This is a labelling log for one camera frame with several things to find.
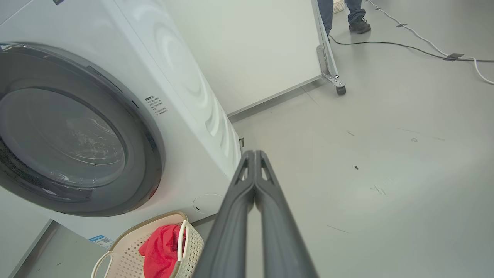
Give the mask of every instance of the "white wall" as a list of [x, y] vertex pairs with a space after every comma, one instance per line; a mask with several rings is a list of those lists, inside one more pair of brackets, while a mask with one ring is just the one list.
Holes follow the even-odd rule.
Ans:
[[227, 114], [321, 74], [310, 0], [164, 0]]
[[24, 262], [50, 218], [0, 186], [0, 277], [11, 277]]

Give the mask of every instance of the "red towel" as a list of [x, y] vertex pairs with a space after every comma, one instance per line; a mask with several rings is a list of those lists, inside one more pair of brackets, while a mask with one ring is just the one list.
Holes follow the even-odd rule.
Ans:
[[[168, 278], [177, 262], [178, 236], [180, 226], [166, 225], [156, 229], [139, 248], [144, 256], [145, 278]], [[185, 231], [182, 251], [185, 247]]]

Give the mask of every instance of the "white washing machine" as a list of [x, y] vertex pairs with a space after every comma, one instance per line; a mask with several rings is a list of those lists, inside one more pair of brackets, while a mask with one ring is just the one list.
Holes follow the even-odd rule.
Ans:
[[1, 186], [100, 243], [217, 212], [238, 135], [161, 1], [4, 1], [0, 47]]

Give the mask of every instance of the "basket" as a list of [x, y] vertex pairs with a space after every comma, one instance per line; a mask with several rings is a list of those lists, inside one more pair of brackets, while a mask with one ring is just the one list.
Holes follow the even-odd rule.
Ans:
[[[144, 258], [139, 254], [139, 247], [159, 227], [170, 224], [180, 224], [178, 240], [178, 261], [175, 263], [170, 278], [190, 278], [202, 253], [204, 242], [199, 233], [187, 221], [183, 212], [175, 211], [156, 216], [136, 225], [123, 233], [113, 244], [110, 250], [104, 254], [91, 274], [96, 277], [98, 268], [107, 257], [110, 263], [106, 270], [105, 278], [144, 278]], [[185, 249], [182, 254], [182, 242], [185, 233]]]
[[340, 12], [345, 9], [345, 0], [334, 0], [333, 13]]

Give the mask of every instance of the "jeans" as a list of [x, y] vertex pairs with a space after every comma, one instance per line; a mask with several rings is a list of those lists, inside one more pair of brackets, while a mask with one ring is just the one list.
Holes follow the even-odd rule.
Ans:
[[[326, 35], [328, 35], [333, 26], [334, 2], [333, 0], [317, 0], [317, 2], [324, 28], [326, 29]], [[350, 10], [350, 14], [348, 15], [349, 24], [352, 24], [359, 17], [364, 17], [366, 14], [366, 10], [362, 9], [362, 0], [346, 0], [346, 6]]]

